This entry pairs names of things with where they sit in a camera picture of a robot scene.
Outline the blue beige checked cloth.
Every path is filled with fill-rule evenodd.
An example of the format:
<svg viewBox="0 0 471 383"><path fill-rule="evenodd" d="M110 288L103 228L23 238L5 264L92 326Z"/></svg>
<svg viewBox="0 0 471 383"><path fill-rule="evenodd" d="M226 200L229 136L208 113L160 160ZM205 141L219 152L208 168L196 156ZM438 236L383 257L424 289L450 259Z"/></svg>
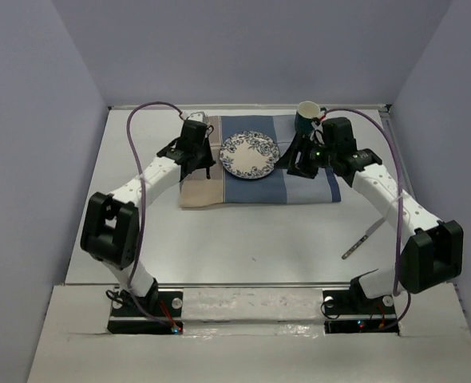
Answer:
<svg viewBox="0 0 471 383"><path fill-rule="evenodd" d="M261 132L273 139L281 152L289 147L295 117L278 116L209 116L214 128L209 137L212 154L219 159L220 145L232 134L243 131ZM207 207L222 203L308 204L339 203L340 187L334 173L319 170L313 180L288 175L279 169L260 180L242 180L227 172L221 163L211 168L211 178L199 170L189 175L180 185L179 205L184 209Z"/></svg>

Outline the blue floral ceramic plate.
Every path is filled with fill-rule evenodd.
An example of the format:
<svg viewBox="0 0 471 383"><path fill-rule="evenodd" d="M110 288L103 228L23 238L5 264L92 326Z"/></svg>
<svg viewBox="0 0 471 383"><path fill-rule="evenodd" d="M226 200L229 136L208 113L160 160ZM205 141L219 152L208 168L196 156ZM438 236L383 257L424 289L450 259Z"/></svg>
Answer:
<svg viewBox="0 0 471 383"><path fill-rule="evenodd" d="M261 132L235 133L220 146L219 159L224 169L243 180L259 180L269 176L279 158L277 143Z"/></svg>

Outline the green white ceramic mug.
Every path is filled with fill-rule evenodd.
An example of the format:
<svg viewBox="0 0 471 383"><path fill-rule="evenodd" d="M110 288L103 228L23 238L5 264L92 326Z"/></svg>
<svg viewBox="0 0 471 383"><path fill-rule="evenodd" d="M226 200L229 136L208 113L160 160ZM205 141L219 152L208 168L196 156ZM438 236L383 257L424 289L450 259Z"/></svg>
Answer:
<svg viewBox="0 0 471 383"><path fill-rule="evenodd" d="M315 128L320 126L325 117L327 109L313 101L302 101L298 104L295 113L295 132L309 135Z"/></svg>

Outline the silver table knife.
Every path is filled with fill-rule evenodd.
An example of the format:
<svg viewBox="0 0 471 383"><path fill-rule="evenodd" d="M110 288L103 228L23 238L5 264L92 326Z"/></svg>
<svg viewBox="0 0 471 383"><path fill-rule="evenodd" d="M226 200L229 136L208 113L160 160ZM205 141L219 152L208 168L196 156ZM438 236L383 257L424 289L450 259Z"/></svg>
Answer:
<svg viewBox="0 0 471 383"><path fill-rule="evenodd" d="M349 258L361 245L364 244L365 241L368 240L369 237L372 236L373 233L376 232L377 229L383 224L383 220L380 219L372 224L365 232L365 234L352 246L350 247L341 257L342 260Z"/></svg>

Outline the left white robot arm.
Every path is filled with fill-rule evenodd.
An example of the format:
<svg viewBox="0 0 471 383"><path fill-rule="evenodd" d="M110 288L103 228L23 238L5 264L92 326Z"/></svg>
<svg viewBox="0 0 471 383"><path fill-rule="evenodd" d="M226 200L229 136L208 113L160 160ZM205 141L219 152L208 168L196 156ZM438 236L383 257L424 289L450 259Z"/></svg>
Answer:
<svg viewBox="0 0 471 383"><path fill-rule="evenodd" d="M137 164L137 176L108 194L94 193L87 203L80 247L113 273L140 315L155 310L159 294L157 280L141 261L145 209L194 171L210 174L215 164L208 139L212 130L204 113L192 114L179 137L146 169Z"/></svg>

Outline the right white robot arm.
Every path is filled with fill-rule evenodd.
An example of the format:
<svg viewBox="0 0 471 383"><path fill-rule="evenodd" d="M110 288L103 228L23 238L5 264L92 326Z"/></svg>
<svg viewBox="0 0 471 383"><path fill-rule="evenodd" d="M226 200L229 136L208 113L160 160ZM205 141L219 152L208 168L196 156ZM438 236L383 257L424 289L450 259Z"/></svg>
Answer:
<svg viewBox="0 0 471 383"><path fill-rule="evenodd" d="M396 231L394 265L353 278L349 288L334 297L334 309L369 314L386 296L419 294L461 274L462 226L428 212L374 151L358 148L349 119L297 116L295 136L275 166L308 179L315 178L319 169L330 169Z"/></svg>

